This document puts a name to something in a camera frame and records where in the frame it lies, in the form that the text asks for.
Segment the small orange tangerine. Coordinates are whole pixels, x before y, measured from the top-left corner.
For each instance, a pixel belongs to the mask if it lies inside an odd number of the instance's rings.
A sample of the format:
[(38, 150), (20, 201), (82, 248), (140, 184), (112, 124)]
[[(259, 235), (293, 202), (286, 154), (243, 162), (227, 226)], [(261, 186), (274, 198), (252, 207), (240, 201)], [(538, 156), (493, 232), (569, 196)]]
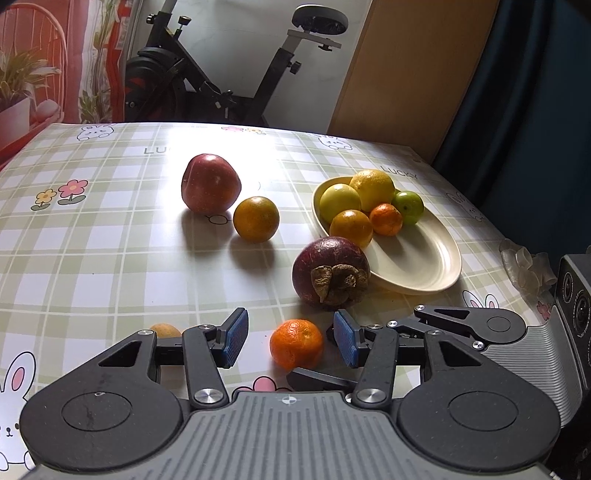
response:
[(402, 230), (404, 217), (394, 205), (383, 203), (370, 211), (370, 223), (377, 234), (393, 237)]

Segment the yellow green lemon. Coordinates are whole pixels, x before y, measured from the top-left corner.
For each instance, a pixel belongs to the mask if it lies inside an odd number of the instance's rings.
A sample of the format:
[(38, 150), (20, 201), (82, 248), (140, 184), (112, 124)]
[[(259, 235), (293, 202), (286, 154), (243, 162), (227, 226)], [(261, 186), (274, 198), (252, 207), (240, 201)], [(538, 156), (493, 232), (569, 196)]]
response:
[(392, 178), (376, 169), (356, 173), (349, 181), (349, 186), (360, 196), (363, 212), (370, 212), (383, 203), (390, 203), (396, 193)]

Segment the orange tangerine near gripper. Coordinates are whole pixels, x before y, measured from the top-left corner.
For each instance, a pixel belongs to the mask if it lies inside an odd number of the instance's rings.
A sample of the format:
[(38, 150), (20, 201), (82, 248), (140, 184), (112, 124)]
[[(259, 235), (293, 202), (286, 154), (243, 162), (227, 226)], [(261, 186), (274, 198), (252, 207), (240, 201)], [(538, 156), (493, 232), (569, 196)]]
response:
[(274, 363), (291, 371), (297, 367), (318, 366), (324, 353), (324, 336), (317, 325), (304, 319), (280, 324), (270, 337), (270, 355)]

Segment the crumpled clear plastic wrap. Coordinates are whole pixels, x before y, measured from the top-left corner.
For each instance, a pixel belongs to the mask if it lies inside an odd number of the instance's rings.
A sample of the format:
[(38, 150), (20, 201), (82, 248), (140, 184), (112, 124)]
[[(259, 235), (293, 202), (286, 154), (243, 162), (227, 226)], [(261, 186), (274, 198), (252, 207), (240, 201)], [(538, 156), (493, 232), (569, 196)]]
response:
[(556, 284), (557, 276), (546, 252), (531, 254), (508, 238), (499, 244), (499, 252), (510, 281), (522, 294), (538, 297)]

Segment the small brown fruit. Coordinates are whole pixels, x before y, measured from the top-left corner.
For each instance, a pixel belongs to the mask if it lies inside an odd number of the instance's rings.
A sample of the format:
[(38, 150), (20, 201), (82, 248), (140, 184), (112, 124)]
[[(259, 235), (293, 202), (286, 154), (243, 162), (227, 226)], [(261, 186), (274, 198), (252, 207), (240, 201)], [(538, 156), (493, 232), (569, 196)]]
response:
[(154, 331), (158, 338), (178, 338), (181, 332), (173, 325), (167, 323), (157, 323), (149, 327)]

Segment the dark purple mangosteen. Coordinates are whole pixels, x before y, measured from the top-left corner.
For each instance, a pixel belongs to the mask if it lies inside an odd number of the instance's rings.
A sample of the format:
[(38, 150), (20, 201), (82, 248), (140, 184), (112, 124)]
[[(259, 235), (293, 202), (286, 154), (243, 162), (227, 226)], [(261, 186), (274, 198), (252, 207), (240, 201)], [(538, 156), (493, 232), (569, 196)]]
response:
[(305, 303), (338, 310), (360, 302), (370, 281), (369, 261), (362, 249), (342, 237), (308, 244), (294, 260), (293, 286)]

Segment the cream round plate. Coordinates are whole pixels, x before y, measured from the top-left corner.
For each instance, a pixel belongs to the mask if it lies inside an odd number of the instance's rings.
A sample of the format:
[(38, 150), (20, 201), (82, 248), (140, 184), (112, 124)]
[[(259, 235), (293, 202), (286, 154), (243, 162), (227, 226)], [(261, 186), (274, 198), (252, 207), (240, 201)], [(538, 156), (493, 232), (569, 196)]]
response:
[[(336, 177), (315, 189), (315, 221), (328, 237), (332, 222), (322, 219), (318, 203), (329, 186), (349, 184), (352, 177)], [(400, 293), (441, 292), (454, 285), (461, 274), (462, 259), (456, 242), (428, 210), (415, 225), (403, 225), (397, 236), (374, 234), (362, 251), (369, 261), (370, 280), (380, 280)]]

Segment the orange fruit on plate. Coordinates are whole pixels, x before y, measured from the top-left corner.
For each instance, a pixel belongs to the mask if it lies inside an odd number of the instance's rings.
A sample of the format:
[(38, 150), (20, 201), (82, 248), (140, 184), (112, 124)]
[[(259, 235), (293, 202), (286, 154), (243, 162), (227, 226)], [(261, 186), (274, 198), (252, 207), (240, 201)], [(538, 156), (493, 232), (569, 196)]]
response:
[(346, 238), (365, 249), (373, 239), (374, 228), (369, 217), (360, 210), (345, 210), (335, 215), (329, 226), (329, 234)]

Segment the green checked bunny tablecloth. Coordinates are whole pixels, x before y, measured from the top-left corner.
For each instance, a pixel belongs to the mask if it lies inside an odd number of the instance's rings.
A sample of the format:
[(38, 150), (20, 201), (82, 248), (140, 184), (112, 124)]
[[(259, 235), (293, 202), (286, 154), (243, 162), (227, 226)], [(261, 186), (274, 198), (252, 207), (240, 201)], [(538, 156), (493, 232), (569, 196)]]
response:
[[(199, 152), (231, 163), (243, 197), (276, 203), (269, 242), (243, 242), (229, 216), (187, 212), (180, 180)], [(312, 194), (363, 169), (417, 192), (457, 242), (462, 275), (435, 302), (459, 304), (470, 291), (538, 319), (505, 275), (499, 232), (408, 147), (249, 127), (54, 124), (1, 173), (2, 367), (32, 353), (26, 383), (37, 391), (138, 329), (184, 328), (245, 306), (249, 339), (224, 380), (283, 384), (271, 332), (290, 317), (324, 320), (291, 285), (291, 264), (318, 236)]]

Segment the yellow round citrus fruit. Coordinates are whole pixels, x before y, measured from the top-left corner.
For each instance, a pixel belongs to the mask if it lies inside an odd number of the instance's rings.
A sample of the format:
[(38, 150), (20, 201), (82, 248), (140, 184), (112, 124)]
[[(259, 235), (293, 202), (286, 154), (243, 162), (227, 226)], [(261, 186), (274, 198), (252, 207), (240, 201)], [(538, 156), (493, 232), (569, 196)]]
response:
[(325, 222), (331, 223), (339, 213), (345, 210), (360, 210), (361, 198), (349, 184), (338, 183), (329, 186), (318, 203), (318, 212)]

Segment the green round fruit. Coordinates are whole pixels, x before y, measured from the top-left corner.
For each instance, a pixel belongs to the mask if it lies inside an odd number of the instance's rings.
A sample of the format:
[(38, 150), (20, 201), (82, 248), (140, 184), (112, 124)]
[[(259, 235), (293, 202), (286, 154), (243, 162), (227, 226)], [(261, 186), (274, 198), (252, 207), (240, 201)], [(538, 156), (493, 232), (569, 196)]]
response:
[(425, 211), (422, 198), (413, 191), (398, 191), (394, 194), (393, 205), (403, 216), (405, 226), (415, 225)]

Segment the dark blue curtain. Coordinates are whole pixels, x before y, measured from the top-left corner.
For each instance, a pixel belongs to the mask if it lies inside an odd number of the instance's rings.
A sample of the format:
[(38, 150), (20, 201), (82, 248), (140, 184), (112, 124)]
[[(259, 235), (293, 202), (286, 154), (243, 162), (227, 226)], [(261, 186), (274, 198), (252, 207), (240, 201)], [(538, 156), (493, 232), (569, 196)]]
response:
[(434, 168), (556, 266), (590, 244), (590, 4), (502, 1)]

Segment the red apple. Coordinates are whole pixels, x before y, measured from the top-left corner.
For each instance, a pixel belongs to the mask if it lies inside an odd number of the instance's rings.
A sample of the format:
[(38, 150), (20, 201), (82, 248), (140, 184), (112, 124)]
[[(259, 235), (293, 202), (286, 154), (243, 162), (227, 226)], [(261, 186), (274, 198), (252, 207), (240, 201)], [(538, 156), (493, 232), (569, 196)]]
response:
[(235, 203), (240, 192), (242, 181), (235, 169), (215, 154), (194, 156), (181, 180), (181, 198), (196, 214), (221, 214)]

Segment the wooden board panel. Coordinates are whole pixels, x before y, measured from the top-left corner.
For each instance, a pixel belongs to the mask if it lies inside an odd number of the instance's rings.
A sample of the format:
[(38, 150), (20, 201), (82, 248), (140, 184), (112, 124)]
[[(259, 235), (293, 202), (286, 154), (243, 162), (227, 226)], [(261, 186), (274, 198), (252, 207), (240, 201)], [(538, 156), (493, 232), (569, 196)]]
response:
[(406, 145), (432, 161), (472, 80), (495, 1), (375, 1), (329, 134)]

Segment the pink printed backdrop curtain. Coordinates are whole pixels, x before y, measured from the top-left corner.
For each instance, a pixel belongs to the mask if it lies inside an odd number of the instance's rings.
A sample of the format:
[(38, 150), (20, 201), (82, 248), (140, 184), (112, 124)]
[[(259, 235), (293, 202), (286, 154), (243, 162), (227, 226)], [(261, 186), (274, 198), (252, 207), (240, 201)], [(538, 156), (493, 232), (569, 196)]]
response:
[(124, 118), (139, 1), (15, 1), (1, 13), (1, 161), (53, 123)]

